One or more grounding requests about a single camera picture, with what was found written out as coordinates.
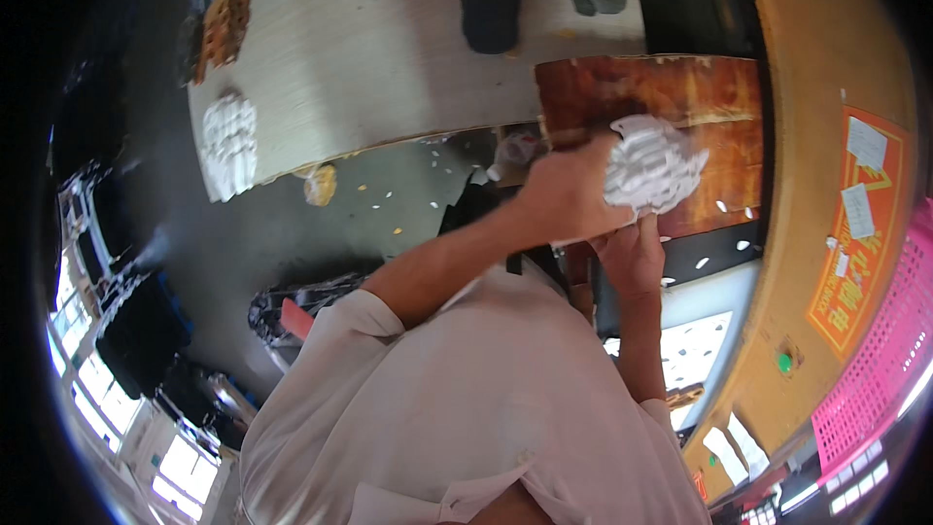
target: right hand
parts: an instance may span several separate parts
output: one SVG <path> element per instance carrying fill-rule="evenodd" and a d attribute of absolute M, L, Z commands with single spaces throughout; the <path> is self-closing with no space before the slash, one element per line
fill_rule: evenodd
<path fill-rule="evenodd" d="M 528 181 L 509 203 L 533 245 L 588 239 L 629 223 L 630 207 L 603 199 L 609 151 L 619 143 L 611 130 L 570 152 L 550 153 L 535 162 Z"/>
<path fill-rule="evenodd" d="M 660 246 L 656 214 L 639 219 L 635 225 L 592 238 L 589 245 L 596 251 L 621 301 L 659 296 L 664 249 Z"/>

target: green button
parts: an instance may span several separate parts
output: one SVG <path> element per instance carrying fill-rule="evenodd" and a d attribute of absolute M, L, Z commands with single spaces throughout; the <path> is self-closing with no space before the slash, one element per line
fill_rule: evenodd
<path fill-rule="evenodd" d="M 781 370 L 781 373 L 787 373 L 790 371 L 791 366 L 793 366 L 793 361 L 790 360 L 790 355 L 787 353 L 781 353 L 777 357 L 777 368 Z"/>

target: white shirt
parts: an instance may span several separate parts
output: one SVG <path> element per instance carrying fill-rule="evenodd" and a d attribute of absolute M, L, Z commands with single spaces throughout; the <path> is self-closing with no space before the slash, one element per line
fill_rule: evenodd
<path fill-rule="evenodd" d="M 557 525 L 709 523 L 666 404 L 527 273 L 409 332 L 365 291 L 322 309 L 243 441 L 253 523 L 468 522 L 517 480 Z"/>

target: pink plastic basket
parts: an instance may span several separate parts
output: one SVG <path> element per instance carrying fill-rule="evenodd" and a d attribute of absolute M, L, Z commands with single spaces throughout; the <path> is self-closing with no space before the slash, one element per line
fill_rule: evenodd
<path fill-rule="evenodd" d="M 811 416 L 822 486 L 887 430 L 933 359 L 933 199 L 917 210 L 878 316 Z"/>

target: white label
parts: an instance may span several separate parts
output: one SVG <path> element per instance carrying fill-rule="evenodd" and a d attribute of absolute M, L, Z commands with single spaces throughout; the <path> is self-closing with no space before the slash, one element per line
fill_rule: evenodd
<path fill-rule="evenodd" d="M 846 219 L 849 220 L 852 239 L 873 236 L 874 221 L 871 219 L 869 193 L 865 190 L 864 182 L 843 190 L 843 205 L 846 206 Z"/>
<path fill-rule="evenodd" d="M 739 451 L 748 462 L 748 478 L 755 480 L 761 473 L 768 470 L 771 464 L 768 461 L 768 455 L 755 442 L 745 426 L 739 421 L 735 414 L 729 414 L 729 433 L 735 438 L 735 443 L 739 445 Z"/>
<path fill-rule="evenodd" d="M 880 171 L 887 152 L 887 137 L 858 118 L 849 116 L 846 150 L 856 156 L 856 163 Z"/>
<path fill-rule="evenodd" d="M 849 256 L 844 251 L 840 251 L 839 259 L 836 260 L 836 276 L 843 278 L 847 269 L 849 269 Z"/>
<path fill-rule="evenodd" d="M 710 428 L 703 439 L 703 444 L 710 452 L 716 454 L 719 461 L 722 462 L 722 467 L 726 470 L 726 474 L 729 475 L 729 480 L 732 481 L 733 485 L 737 485 L 748 478 L 748 472 L 745 470 L 742 461 L 739 460 L 735 449 L 721 430 Z"/>

